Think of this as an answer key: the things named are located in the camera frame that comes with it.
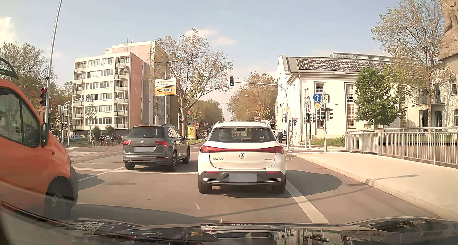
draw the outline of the van side mirror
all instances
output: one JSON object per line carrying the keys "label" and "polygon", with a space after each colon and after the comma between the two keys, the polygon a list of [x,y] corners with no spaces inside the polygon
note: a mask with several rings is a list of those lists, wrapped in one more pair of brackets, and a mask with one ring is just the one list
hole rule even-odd
{"label": "van side mirror", "polygon": [[41,147],[45,147],[49,141],[49,125],[43,123],[40,128],[40,143]]}

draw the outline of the gray volkswagen suv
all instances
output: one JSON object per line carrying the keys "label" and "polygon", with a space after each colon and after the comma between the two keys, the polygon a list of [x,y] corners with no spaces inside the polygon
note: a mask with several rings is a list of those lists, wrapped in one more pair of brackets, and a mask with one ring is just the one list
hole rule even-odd
{"label": "gray volkswagen suv", "polygon": [[174,172],[178,160],[189,163],[186,139],[174,125],[135,126],[123,143],[125,168],[133,170],[136,165],[160,165]]}

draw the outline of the orange van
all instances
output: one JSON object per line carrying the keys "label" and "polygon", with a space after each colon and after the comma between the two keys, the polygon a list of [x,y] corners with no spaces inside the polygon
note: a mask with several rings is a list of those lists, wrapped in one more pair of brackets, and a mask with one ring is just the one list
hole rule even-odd
{"label": "orange van", "polygon": [[[0,61],[11,68],[0,74],[18,78]],[[77,202],[78,179],[65,148],[49,132],[27,97],[0,79],[0,201],[64,219]]]}

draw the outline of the sky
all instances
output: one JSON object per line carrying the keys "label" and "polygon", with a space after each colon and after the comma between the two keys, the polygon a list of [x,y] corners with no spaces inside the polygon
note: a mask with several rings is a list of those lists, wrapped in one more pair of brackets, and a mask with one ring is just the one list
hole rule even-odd
{"label": "sky", "polygon": [[[234,62],[229,73],[277,75],[278,56],[333,52],[386,55],[370,30],[400,0],[63,0],[53,68],[73,79],[74,60],[129,41],[178,38],[192,28]],[[27,42],[47,56],[59,0],[0,0],[0,42]],[[205,96],[227,103],[229,93]],[[230,113],[224,104],[224,116]]]}

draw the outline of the blurred license plate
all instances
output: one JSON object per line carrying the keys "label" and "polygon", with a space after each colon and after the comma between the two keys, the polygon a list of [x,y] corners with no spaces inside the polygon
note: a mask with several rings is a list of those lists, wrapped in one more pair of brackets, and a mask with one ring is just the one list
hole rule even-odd
{"label": "blurred license plate", "polygon": [[229,173],[229,182],[256,182],[256,173]]}
{"label": "blurred license plate", "polygon": [[136,146],[134,147],[134,151],[138,153],[153,153],[155,146]]}

